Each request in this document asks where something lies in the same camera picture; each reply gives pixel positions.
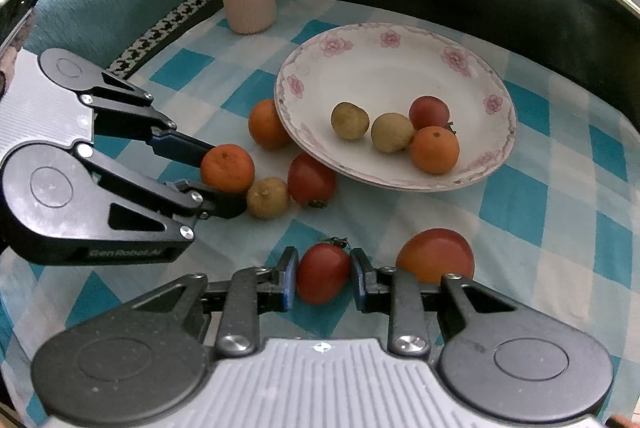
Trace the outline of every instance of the tray of fruit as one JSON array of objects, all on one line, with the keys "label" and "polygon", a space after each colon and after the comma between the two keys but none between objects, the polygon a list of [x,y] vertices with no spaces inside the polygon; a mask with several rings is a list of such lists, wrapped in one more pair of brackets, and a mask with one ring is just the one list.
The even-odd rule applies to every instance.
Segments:
[{"label": "tray of fruit", "polygon": [[280,119],[310,156],[374,186],[462,188],[497,170],[516,139],[510,95],[476,54],[405,25],[319,34],[283,63]]}]

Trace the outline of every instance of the tomato stem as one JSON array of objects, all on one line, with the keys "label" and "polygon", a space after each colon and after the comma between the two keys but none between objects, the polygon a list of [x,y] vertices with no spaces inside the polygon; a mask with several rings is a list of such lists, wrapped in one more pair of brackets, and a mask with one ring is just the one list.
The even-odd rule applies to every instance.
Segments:
[{"label": "tomato stem", "polygon": [[331,244],[336,248],[349,250],[351,247],[349,246],[349,241],[346,238],[338,238],[337,236],[331,236],[329,238],[322,238],[320,242],[324,244]]}]

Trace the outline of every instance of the blue and white tablecloth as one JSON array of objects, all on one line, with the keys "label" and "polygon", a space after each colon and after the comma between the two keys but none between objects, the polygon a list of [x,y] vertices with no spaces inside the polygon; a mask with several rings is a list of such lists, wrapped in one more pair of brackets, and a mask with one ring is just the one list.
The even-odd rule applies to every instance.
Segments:
[{"label": "blue and white tablecloth", "polygon": [[[415,233],[459,231],[476,256],[476,280],[583,329],[609,350],[616,379],[604,415],[630,415],[640,392],[640,135],[622,115],[563,77],[471,36],[400,14],[331,0],[277,0],[267,32],[238,36],[224,12],[190,30],[132,81],[178,129],[212,144],[236,143],[257,177],[286,177],[298,150],[264,152],[247,117],[273,97],[284,59],[334,26],[366,21],[412,24],[456,40],[503,77],[520,121],[506,166],[487,180],[440,194],[404,194],[338,178],[325,210],[300,209],[269,222],[245,214],[199,223],[197,241],[173,264],[41,267],[8,250],[0,257],[1,369],[28,424],[45,415],[29,365],[56,332],[184,273],[229,278],[271,263],[285,246],[302,254],[320,237],[347,237],[375,265],[395,261]],[[615,80],[604,80],[615,83]],[[99,137],[97,147],[161,182],[198,179],[197,169],[155,157],[145,144]],[[262,318],[265,336],[382,336],[386,319],[361,315],[345,289],[319,308],[296,300],[287,314]]]}]

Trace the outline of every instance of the red tomato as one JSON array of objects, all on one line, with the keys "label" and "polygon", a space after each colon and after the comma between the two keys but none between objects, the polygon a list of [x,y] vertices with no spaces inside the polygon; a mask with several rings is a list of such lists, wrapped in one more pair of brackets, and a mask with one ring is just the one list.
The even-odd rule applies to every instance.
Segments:
[{"label": "red tomato", "polygon": [[333,300],[351,274],[351,261],[333,244],[316,244],[302,257],[296,274],[298,296],[309,305]]},{"label": "red tomato", "polygon": [[442,275],[447,273],[473,278],[475,263],[464,236],[434,228],[418,233],[402,246],[396,267],[414,273],[421,282],[440,283]]},{"label": "red tomato", "polygon": [[287,186],[298,204],[324,208],[335,192],[335,172],[308,153],[301,153],[289,167]]},{"label": "red tomato", "polygon": [[416,130],[427,126],[448,128],[449,107],[434,96],[420,96],[409,108],[409,119]]}]

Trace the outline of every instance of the gray ribbed plate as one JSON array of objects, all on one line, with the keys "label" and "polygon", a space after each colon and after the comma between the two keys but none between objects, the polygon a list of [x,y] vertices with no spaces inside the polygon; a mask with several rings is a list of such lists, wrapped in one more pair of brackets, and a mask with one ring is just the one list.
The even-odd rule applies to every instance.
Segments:
[{"label": "gray ribbed plate", "polygon": [[47,78],[38,57],[21,50],[15,76],[0,100],[0,167],[21,144],[47,143],[65,149],[92,142],[94,112]]},{"label": "gray ribbed plate", "polygon": [[[46,428],[72,425],[57,419]],[[146,428],[488,428],[430,367],[395,358],[377,340],[268,340],[222,361],[202,392]],[[576,428],[601,428],[593,417]]]}]

